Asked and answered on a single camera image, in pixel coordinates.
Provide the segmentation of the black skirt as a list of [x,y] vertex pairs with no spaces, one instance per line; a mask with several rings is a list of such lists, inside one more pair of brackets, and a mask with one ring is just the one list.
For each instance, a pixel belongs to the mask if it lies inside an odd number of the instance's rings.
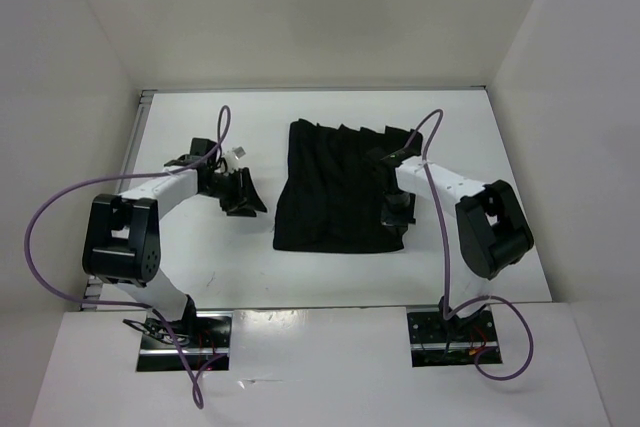
[[404,248],[403,234],[381,224],[384,195],[367,153],[395,152],[423,136],[387,126],[383,132],[290,124],[288,178],[277,202],[273,248],[331,254],[379,254]]

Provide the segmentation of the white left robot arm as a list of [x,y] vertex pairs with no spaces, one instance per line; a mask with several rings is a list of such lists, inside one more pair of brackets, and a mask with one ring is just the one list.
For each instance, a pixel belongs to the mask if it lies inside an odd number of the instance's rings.
[[160,221],[197,195],[217,199],[228,216],[255,217],[267,211],[247,168],[220,173],[210,167],[167,167],[161,177],[93,200],[82,256],[86,273],[117,286],[152,311],[149,320],[130,321],[129,326],[180,347],[204,339],[213,327],[197,315],[193,299],[162,271]]

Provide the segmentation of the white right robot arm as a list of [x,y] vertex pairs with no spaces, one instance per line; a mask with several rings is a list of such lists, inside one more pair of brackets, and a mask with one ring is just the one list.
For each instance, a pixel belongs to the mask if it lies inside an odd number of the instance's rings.
[[438,327],[450,340],[462,339],[493,300],[490,282],[534,247],[534,237],[513,187],[504,180],[486,183],[460,175],[401,149],[373,162],[384,195],[382,223],[406,228],[415,221],[417,199],[431,201],[439,227],[455,221],[459,256],[444,235],[444,293]]

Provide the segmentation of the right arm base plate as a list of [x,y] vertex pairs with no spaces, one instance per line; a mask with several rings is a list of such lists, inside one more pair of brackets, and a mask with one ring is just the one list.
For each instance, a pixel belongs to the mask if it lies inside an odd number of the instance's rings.
[[406,312],[412,366],[444,367],[502,363],[493,315],[481,307],[466,318],[445,321],[437,307]]

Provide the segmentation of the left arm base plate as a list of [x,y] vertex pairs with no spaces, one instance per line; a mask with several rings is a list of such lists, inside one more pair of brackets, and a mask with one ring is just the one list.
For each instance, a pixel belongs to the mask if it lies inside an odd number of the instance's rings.
[[[231,311],[200,311],[198,319],[204,324],[201,332],[188,338],[176,332],[189,367],[193,373],[228,371],[233,314]],[[125,319],[124,323],[141,333],[136,371],[176,372],[183,369],[175,345],[169,334],[153,317],[144,322]]]

